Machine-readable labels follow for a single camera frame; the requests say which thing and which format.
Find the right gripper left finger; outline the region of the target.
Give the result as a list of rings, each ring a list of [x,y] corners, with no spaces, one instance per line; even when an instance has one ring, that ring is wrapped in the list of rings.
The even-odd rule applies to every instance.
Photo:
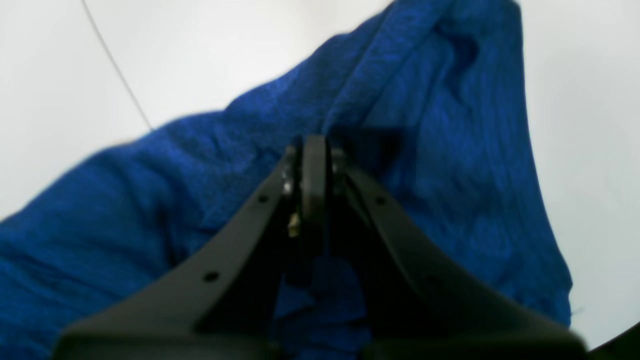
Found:
[[[120,303],[67,328],[55,360],[279,360],[269,339],[283,281],[306,287],[323,253],[329,146],[293,141],[197,253]]]

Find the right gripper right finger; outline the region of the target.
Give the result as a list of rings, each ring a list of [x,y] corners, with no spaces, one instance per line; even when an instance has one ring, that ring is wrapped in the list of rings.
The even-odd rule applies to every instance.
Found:
[[[360,360],[588,358],[564,326],[455,264],[342,150],[330,158],[330,249],[358,276],[371,332]]]

